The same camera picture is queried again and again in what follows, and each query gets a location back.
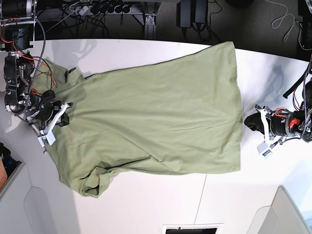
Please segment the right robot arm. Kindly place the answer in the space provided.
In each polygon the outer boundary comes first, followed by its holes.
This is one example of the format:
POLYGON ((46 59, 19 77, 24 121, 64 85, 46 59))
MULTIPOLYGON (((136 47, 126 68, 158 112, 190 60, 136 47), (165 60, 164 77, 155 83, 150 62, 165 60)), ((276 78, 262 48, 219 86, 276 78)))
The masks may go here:
POLYGON ((14 116, 26 116, 29 123, 44 136, 54 126, 69 124, 66 110, 72 103, 56 100, 54 73, 42 56, 31 56, 35 26, 42 27, 36 17, 35 0, 2 0, 0 2, 0 49, 4 60, 6 82, 4 104, 14 116))

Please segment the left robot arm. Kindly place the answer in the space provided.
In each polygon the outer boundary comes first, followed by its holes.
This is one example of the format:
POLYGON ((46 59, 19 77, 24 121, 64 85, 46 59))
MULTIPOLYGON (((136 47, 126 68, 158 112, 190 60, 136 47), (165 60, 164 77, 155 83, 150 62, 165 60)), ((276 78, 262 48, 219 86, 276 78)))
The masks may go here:
POLYGON ((264 135, 267 147, 272 149, 295 139, 312 141, 312 81, 307 80, 311 74, 312 63, 309 62, 301 78, 283 94, 284 98, 292 95, 294 111, 256 105, 256 113, 246 117, 245 126, 264 135))

